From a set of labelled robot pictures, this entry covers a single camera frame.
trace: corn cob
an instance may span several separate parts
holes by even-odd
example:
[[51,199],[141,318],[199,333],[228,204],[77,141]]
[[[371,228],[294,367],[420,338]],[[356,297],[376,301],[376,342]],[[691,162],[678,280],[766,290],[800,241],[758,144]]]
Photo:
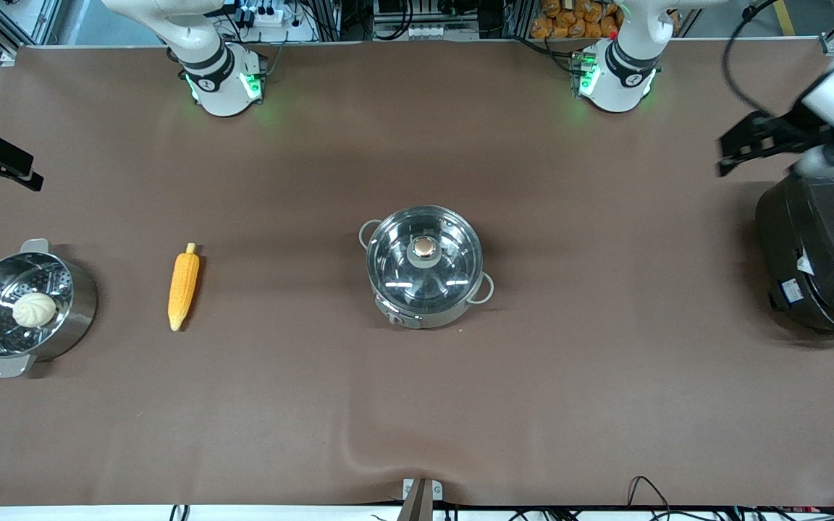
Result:
[[198,255],[195,254],[195,243],[190,242],[185,247],[185,253],[176,257],[176,265],[172,269],[172,284],[169,285],[169,327],[179,331],[182,321],[188,315],[195,294],[195,280],[198,280]]

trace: brown table surface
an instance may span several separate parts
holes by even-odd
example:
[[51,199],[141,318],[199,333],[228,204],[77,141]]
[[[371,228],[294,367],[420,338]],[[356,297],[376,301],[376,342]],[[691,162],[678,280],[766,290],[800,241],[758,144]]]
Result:
[[[22,50],[0,135],[46,184],[0,179],[0,257],[47,237],[100,307],[0,380],[0,504],[344,504],[414,475],[464,504],[622,504],[638,474],[673,504],[834,504],[834,339],[768,310],[752,231],[792,158],[715,178],[749,111],[721,50],[673,43],[612,115],[516,43],[290,47],[231,119],[160,49]],[[735,49],[775,110],[824,66],[815,41]],[[356,232],[422,203],[472,222],[497,293],[409,331]]]

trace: black cable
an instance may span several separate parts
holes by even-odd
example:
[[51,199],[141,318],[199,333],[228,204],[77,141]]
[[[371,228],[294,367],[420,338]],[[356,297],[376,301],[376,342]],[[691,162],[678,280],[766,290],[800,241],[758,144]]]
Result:
[[371,36],[371,29],[368,28],[368,10],[365,7],[364,0],[356,0],[356,17],[358,19],[358,24],[362,27],[362,39],[365,39],[365,35],[368,34]]
[[784,512],[783,510],[780,510],[779,508],[778,508],[778,515],[780,515],[784,519],[787,519],[787,521],[797,521],[796,519],[791,517],[789,514],[787,514],[787,512]]
[[[169,521],[172,521],[176,517],[176,511],[179,510],[179,505],[175,504],[172,505],[172,511],[169,512]],[[182,505],[182,515],[179,517],[179,521],[188,521],[188,512],[192,510],[192,507],[189,507],[187,504]]]
[[[522,38],[520,36],[510,34],[507,37],[507,39],[516,40],[517,42],[520,42],[520,43],[524,44],[524,46],[527,46],[530,49],[533,49],[534,51],[536,51],[537,53],[540,53],[542,55],[549,55],[549,50],[546,50],[546,49],[543,49],[540,46],[537,46],[535,43],[530,42],[530,40],[527,40],[526,38]],[[559,56],[559,57],[572,57],[572,53],[562,53],[562,52],[555,52],[555,51],[553,51],[552,53],[553,53],[553,55]]]
[[239,29],[237,29],[237,24],[235,24],[235,23],[234,23],[234,19],[232,19],[232,18],[231,18],[231,14],[230,14],[230,13],[228,13],[227,11],[224,11],[224,16],[225,16],[225,17],[227,17],[227,20],[228,20],[229,22],[231,22],[231,27],[233,27],[233,28],[234,28],[234,36],[236,36],[236,38],[237,38],[237,42],[238,42],[238,43],[243,43],[243,39],[242,39],[242,37],[240,36],[240,30],[239,30]]
[[552,518],[556,521],[578,521],[579,514],[581,514],[581,511],[572,512],[569,508],[549,507],[543,509],[543,515],[546,519],[549,519],[549,516],[552,515]]
[[[334,29],[333,27],[330,27],[327,24],[324,24],[323,22],[321,22],[321,20],[318,20],[317,17],[310,16],[310,17],[308,17],[308,19],[309,20],[314,20],[314,23],[316,23],[318,27],[320,27],[321,29],[324,29],[324,30],[328,30],[331,34],[333,34],[334,32],[337,32],[337,29]],[[341,30],[339,30],[338,33],[340,33],[340,37],[342,38],[343,37],[343,32]]]
[[701,515],[691,514],[690,512],[684,512],[683,510],[669,510],[666,512],[661,512],[661,514],[653,515],[652,519],[649,519],[649,521],[659,521],[660,519],[666,517],[672,517],[672,515],[684,515],[684,517],[690,517],[691,519],[697,519],[698,521],[709,521],[708,517],[702,517]]
[[486,30],[483,30],[484,37],[486,37],[486,38],[489,37],[493,30],[503,30],[503,29],[504,29],[504,24],[500,24],[497,27],[488,27]]
[[377,40],[384,40],[385,42],[389,42],[390,40],[397,40],[401,36],[404,36],[404,33],[410,29],[410,24],[414,21],[414,9],[413,6],[410,4],[410,0],[401,0],[401,24],[397,27],[394,33],[391,36],[379,36],[375,34],[374,38]]
[[635,478],[629,481],[629,495],[626,497],[626,507],[632,507],[633,499],[636,497],[636,489],[639,488],[639,482],[645,481],[649,484],[649,487],[652,487],[652,490],[658,494],[660,500],[662,500],[662,504],[665,505],[665,510],[671,511],[671,507],[668,505],[668,500],[665,498],[665,495],[659,491],[658,487],[652,482],[652,479],[648,479],[645,475],[637,475]]
[[777,0],[764,0],[764,3],[759,4],[759,6],[748,6],[742,11],[742,21],[738,24],[735,30],[732,32],[732,36],[729,37],[729,41],[725,44],[725,49],[723,49],[723,58],[720,62],[720,66],[723,69],[723,77],[725,78],[725,84],[729,86],[729,90],[732,93],[735,93],[736,98],[741,99],[746,105],[751,106],[755,110],[759,110],[760,112],[764,112],[768,116],[774,116],[770,110],[766,109],[761,103],[758,103],[751,96],[747,95],[744,91],[742,91],[741,87],[738,86],[736,79],[732,77],[732,69],[729,68],[729,55],[732,53],[732,45],[736,42],[736,38],[738,38],[738,34],[745,29],[745,26],[749,24],[749,22],[758,16],[758,13],[765,10],[771,4],[774,4]]
[[549,57],[552,59],[552,63],[554,63],[556,67],[558,67],[559,69],[565,70],[565,72],[568,72],[572,76],[580,76],[582,74],[582,72],[580,72],[580,70],[574,70],[574,69],[568,68],[565,65],[563,65],[562,62],[559,62],[558,57],[556,57],[556,53],[552,52],[552,49],[549,48],[549,39],[548,38],[543,38],[542,43],[544,44],[544,46],[546,46],[546,52],[549,53]]

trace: cooking pot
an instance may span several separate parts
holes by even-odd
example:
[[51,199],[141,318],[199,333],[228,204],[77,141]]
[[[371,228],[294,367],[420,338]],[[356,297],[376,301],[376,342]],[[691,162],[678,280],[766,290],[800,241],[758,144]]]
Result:
[[96,314],[96,283],[78,266],[29,240],[0,260],[0,377],[73,347]]
[[[368,243],[363,234],[378,224]],[[388,322],[411,329],[444,326],[471,305],[494,294],[494,281],[482,271],[478,235],[454,211],[415,206],[360,228],[366,250],[368,281],[375,305]],[[489,292],[476,300],[483,280]]]

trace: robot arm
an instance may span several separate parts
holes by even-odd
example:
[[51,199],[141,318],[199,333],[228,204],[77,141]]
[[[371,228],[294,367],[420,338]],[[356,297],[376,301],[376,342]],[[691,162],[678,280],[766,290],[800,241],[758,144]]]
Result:
[[675,32],[670,9],[701,9],[725,0],[616,0],[626,16],[620,27],[620,46],[636,59],[655,59],[665,50]]
[[636,108],[649,93],[655,64],[671,41],[669,9],[708,7],[725,0],[615,0],[625,12],[615,40],[603,39],[584,50],[593,65],[573,78],[575,92],[608,112]]
[[262,102],[266,62],[239,43],[225,43],[205,13],[224,0],[102,0],[163,39],[185,69],[196,103],[215,116],[234,116]]
[[139,22],[172,47],[183,62],[204,62],[222,44],[211,20],[203,16],[223,0],[102,0],[107,9]]
[[719,140],[720,176],[739,164],[781,152],[804,154],[794,165],[801,175],[834,177],[834,60],[787,114],[755,111]]

